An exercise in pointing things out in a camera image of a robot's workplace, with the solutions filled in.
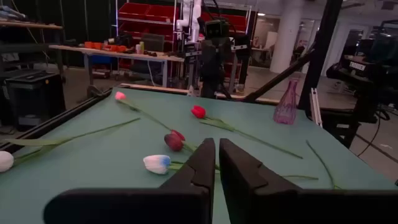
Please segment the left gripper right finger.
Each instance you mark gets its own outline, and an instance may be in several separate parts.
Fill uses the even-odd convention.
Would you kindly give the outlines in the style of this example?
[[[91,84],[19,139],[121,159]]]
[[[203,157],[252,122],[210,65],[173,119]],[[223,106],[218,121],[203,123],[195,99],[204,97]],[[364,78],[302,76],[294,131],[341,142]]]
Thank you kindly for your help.
[[[225,138],[219,159],[231,224],[398,224],[398,190],[303,189]]]

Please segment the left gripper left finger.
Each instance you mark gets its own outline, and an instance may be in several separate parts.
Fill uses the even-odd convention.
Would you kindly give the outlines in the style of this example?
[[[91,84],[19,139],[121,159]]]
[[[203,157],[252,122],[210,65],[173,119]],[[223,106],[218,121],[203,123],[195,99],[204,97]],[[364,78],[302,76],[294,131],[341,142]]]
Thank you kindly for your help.
[[[215,142],[206,138],[157,188],[71,189],[51,199],[45,224],[211,224]]]

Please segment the white and blue tulip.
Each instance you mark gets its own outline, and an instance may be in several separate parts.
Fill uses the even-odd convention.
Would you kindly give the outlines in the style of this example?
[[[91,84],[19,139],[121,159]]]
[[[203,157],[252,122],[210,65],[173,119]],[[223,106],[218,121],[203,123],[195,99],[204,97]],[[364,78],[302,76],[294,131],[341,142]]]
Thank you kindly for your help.
[[[179,170],[185,164],[184,162],[172,161],[166,155],[151,155],[143,158],[143,163],[149,172],[165,175],[169,170]],[[220,169],[216,166],[216,174],[220,174]],[[310,177],[306,175],[282,175],[284,178],[298,178],[305,180],[318,180],[318,177]]]

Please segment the dark red tulip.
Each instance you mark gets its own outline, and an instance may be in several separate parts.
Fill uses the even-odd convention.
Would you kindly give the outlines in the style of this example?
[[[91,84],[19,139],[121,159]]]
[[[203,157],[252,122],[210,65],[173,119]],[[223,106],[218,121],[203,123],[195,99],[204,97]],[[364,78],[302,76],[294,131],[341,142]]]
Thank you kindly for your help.
[[[180,152],[183,149],[189,152],[194,152],[198,147],[186,142],[184,135],[172,129],[169,134],[164,136],[164,141],[169,149],[175,152]]]
[[[327,176],[330,180],[330,185],[332,189],[340,189],[339,186],[337,186],[335,184],[335,179],[334,176],[332,175],[332,173],[329,170],[329,167],[327,166],[327,164],[324,162],[324,160],[321,158],[321,156],[318,154],[318,152],[315,150],[315,148],[310,144],[309,140],[305,141],[307,146],[310,148],[310,150],[314,153],[314,155],[317,157],[317,159],[320,161],[320,163],[322,164],[323,168],[325,169],[325,172],[327,173]]]

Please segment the pink tulip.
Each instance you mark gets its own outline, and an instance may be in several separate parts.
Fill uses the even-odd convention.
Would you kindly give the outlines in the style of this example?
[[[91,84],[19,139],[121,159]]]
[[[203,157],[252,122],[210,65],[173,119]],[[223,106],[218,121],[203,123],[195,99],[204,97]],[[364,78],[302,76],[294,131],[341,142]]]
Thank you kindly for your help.
[[[159,125],[163,126],[166,129],[168,129],[169,131],[172,130],[170,127],[166,126],[164,123],[159,121],[157,118],[153,117],[151,114],[145,112],[144,110],[140,109],[137,105],[135,105],[133,102],[129,101],[124,93],[117,91],[114,98],[117,102],[126,105],[128,108],[130,108],[133,111],[137,111],[137,112],[143,114],[144,116],[148,117],[149,119],[153,120],[154,122],[158,123]]]

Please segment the purple glass vase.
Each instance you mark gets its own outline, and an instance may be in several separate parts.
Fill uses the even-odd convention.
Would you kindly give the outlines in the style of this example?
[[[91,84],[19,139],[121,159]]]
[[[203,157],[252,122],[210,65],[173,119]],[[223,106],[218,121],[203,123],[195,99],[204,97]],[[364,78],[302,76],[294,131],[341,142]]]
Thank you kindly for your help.
[[[296,102],[296,88],[297,79],[290,79],[288,87],[276,106],[273,119],[280,124],[293,124],[296,117],[297,102]]]

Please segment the red storage bin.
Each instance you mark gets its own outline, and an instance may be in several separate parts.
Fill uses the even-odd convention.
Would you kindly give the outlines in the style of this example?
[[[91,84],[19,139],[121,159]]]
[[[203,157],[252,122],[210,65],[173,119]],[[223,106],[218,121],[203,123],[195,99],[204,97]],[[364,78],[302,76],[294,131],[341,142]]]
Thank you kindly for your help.
[[[125,3],[118,11],[118,17],[128,19],[145,19],[150,6],[133,2]]]
[[[146,13],[146,18],[152,21],[172,23],[179,15],[179,8],[173,6],[152,5]]]
[[[211,13],[211,15],[216,19],[219,17],[216,13]],[[246,33],[247,28],[247,19],[245,16],[235,16],[229,14],[221,14],[222,18],[226,18],[229,22],[229,31],[230,32],[239,32],[239,33]],[[212,17],[207,12],[201,13],[201,18],[204,21],[212,20]]]

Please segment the metal shelf rack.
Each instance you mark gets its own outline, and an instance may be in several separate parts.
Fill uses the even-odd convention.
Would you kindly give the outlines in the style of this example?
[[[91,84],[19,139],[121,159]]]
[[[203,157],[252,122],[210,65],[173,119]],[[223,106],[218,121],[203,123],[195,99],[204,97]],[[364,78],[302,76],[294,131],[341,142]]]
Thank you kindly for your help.
[[[149,3],[140,3],[140,4],[148,4],[150,7],[152,5],[171,6],[163,3],[156,4],[155,0],[150,0]],[[132,49],[135,50],[136,53],[140,53],[139,42],[142,41],[141,36],[143,33],[164,35],[165,42],[164,42],[163,52],[176,51],[178,44],[182,43],[183,41],[189,41],[190,39],[188,37],[188,27],[184,27],[182,33],[183,40],[177,40],[177,35],[175,33],[175,22],[177,19],[182,18],[182,0],[175,0],[175,4],[172,6],[175,8],[179,8],[179,15],[174,19],[172,23],[152,21],[148,20],[147,18],[145,19],[122,18],[118,17],[117,13],[118,34],[127,35],[129,37],[129,40],[132,43]],[[229,36],[231,40],[234,40],[234,37],[238,34],[248,35],[248,24],[251,12],[249,6],[233,6],[223,2],[215,4],[213,1],[206,1],[201,6],[201,12],[207,12],[212,17],[212,20],[215,19],[211,15],[211,13],[216,13],[219,16],[216,19],[223,19],[226,20],[227,22],[228,20],[226,18],[222,18],[221,14],[245,16],[247,19],[246,33],[239,33],[234,31],[234,32],[229,32]],[[149,52],[151,55],[157,55],[157,52],[148,51],[148,50],[145,50],[144,54],[146,54],[147,52]]]

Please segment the dark grey box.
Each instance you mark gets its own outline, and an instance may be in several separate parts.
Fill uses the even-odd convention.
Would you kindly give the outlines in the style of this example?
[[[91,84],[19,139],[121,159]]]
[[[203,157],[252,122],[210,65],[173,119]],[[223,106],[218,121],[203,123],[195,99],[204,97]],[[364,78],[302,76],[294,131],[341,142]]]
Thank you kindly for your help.
[[[165,36],[158,34],[143,33],[141,40],[144,43],[144,49],[148,51],[163,52]]]

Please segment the white round pillar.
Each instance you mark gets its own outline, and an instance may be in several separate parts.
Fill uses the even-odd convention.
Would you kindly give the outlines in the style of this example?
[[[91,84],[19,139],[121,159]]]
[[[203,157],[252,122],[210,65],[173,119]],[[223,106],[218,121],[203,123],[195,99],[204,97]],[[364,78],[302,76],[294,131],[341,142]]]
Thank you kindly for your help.
[[[281,73],[290,66],[305,0],[283,0],[282,3],[283,10],[270,66],[270,71],[274,73]]]

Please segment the wooden workbench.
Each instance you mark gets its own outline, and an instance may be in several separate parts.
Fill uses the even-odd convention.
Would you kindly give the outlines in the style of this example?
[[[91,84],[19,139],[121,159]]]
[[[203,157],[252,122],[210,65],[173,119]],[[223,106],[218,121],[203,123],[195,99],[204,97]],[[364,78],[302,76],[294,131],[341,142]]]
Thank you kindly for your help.
[[[162,86],[167,87],[168,82],[168,61],[183,63],[184,59],[176,56],[168,56],[164,52],[157,52],[157,56],[153,57],[144,54],[126,54],[119,52],[110,52],[107,50],[88,49],[84,47],[69,47],[66,45],[49,45],[50,49],[56,50],[69,50],[74,52],[81,52],[84,55],[84,66],[85,71],[89,75],[90,85],[93,85],[93,74],[92,74],[92,55],[105,56],[105,57],[116,57],[126,59],[138,59],[146,60],[148,62],[162,62]]]

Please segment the blue bin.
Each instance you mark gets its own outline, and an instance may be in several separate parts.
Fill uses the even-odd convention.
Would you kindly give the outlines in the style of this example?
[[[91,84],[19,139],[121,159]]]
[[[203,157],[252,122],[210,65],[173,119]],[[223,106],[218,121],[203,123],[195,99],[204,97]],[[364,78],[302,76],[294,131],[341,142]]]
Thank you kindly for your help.
[[[94,64],[94,65],[109,65],[109,64],[112,64],[112,62],[113,62],[111,57],[100,56],[100,55],[92,55],[91,61],[92,61],[92,64]]]

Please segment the black equipment cart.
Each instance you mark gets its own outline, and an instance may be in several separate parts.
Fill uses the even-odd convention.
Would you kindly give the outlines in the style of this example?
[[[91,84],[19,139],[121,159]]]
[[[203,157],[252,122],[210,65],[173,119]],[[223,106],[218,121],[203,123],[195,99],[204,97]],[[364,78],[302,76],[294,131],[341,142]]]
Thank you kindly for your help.
[[[353,27],[339,60],[325,71],[356,97],[353,109],[323,109],[324,128],[350,147],[361,123],[377,123],[380,104],[398,106],[398,19],[372,29]]]

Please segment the wooden shelf unit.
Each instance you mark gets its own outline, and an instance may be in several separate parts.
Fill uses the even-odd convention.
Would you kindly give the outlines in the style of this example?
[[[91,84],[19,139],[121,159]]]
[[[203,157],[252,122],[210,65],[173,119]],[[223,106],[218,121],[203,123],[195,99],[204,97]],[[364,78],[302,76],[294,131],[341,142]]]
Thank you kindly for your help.
[[[37,22],[27,21],[27,16],[25,14],[21,14],[8,6],[0,6],[0,27],[22,27],[30,30],[30,28],[35,29],[52,29],[55,31],[54,40],[56,44],[62,43],[62,38],[60,36],[61,31],[63,30],[62,26],[56,26],[54,24],[42,24]],[[2,54],[11,54],[17,52],[36,52],[42,50],[48,50],[50,48],[51,43],[43,43],[43,44],[16,44],[16,45],[0,45],[0,74],[4,73],[4,60],[2,59]]]

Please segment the silver aluminium bracket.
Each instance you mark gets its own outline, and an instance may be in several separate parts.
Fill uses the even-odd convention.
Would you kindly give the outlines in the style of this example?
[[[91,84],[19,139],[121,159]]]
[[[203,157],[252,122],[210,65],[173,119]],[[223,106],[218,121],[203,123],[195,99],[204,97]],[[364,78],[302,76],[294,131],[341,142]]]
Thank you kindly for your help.
[[[311,88],[310,90],[310,111],[312,114],[312,121],[322,128],[322,117],[316,88]]]

